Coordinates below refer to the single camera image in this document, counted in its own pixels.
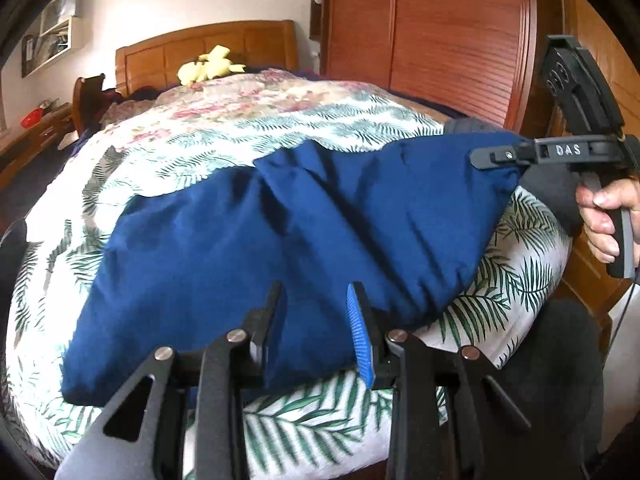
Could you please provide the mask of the person's right hand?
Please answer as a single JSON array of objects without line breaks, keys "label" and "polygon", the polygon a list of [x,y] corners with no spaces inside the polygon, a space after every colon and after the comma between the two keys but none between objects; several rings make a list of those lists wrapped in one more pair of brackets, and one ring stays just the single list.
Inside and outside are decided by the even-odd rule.
[{"label": "person's right hand", "polygon": [[614,240],[614,223],[611,211],[626,208],[630,212],[634,231],[634,264],[639,265],[639,182],[634,179],[620,179],[602,190],[594,192],[582,182],[576,188],[576,202],[590,252],[602,263],[612,263],[620,254]]}]

